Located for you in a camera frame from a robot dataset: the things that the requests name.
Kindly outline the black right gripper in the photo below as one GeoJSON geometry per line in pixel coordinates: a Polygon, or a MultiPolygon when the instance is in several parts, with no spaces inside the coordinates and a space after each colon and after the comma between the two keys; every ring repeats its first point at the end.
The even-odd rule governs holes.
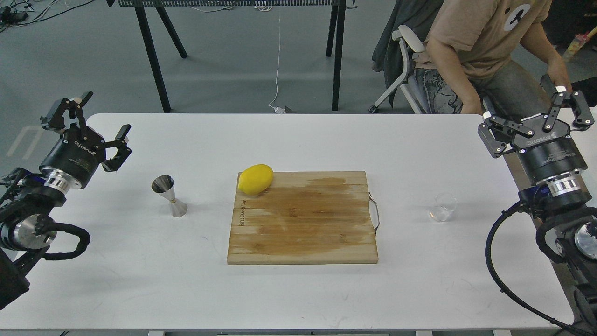
{"type": "Polygon", "coordinates": [[[502,156],[512,141],[531,185],[588,168],[570,136],[570,126],[558,119],[562,110],[572,113],[573,117],[565,121],[575,131],[585,131],[595,125],[591,106],[582,90],[569,92],[565,86],[555,85],[549,75],[541,77],[540,85],[552,101],[544,117],[529,117],[521,124],[486,111],[483,123],[478,126],[478,135],[494,159],[502,156]]]}

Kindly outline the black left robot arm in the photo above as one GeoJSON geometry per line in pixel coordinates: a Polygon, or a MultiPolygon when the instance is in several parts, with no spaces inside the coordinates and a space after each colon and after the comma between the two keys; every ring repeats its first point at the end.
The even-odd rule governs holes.
{"type": "Polygon", "coordinates": [[[0,212],[1,308],[29,290],[26,276],[41,258],[62,261],[86,251],[91,241],[88,232],[56,222],[50,213],[64,205],[69,190],[84,189],[99,166],[115,172],[132,153],[126,143],[130,124],[123,125],[110,142],[86,124],[83,107],[91,97],[92,91],[86,91],[80,98],[54,102],[41,122],[60,139],[40,164],[39,173],[16,168],[1,179],[6,187],[0,212]]]}

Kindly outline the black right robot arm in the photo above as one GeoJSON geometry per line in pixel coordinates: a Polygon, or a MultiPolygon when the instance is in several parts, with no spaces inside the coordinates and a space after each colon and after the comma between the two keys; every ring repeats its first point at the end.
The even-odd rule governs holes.
{"type": "Polygon", "coordinates": [[[576,336],[596,334],[596,208],[590,207],[591,194],[579,183],[588,168],[571,131],[588,130],[594,123],[584,94],[567,92],[556,86],[550,76],[541,78],[541,86],[551,95],[548,111],[516,123],[495,114],[490,98],[484,98],[484,121],[478,134],[495,159],[516,153],[531,187],[518,193],[519,200],[504,210],[492,225],[485,246],[488,271],[500,288],[514,302],[576,336]],[[566,264],[576,282],[573,298],[582,321],[591,330],[565,324],[533,308],[520,299],[497,274],[491,257],[494,236],[501,224],[516,212],[525,212],[540,220],[535,242],[540,251],[556,264],[566,264]]]}

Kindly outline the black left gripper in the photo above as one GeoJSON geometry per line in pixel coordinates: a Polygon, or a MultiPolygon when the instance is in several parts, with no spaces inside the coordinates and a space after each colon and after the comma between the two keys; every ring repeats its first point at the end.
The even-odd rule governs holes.
{"type": "Polygon", "coordinates": [[[51,149],[39,166],[46,175],[53,170],[69,174],[77,181],[77,187],[87,187],[99,164],[105,172],[118,171],[132,153],[127,145],[130,124],[124,124],[115,139],[105,142],[104,138],[89,128],[83,116],[83,107],[93,96],[89,90],[81,98],[62,98],[56,100],[45,117],[40,117],[42,128],[62,134],[59,141],[51,149]],[[76,119],[76,123],[66,127],[64,115],[76,119]],[[115,147],[117,152],[111,159],[106,158],[106,149],[115,147]]]}

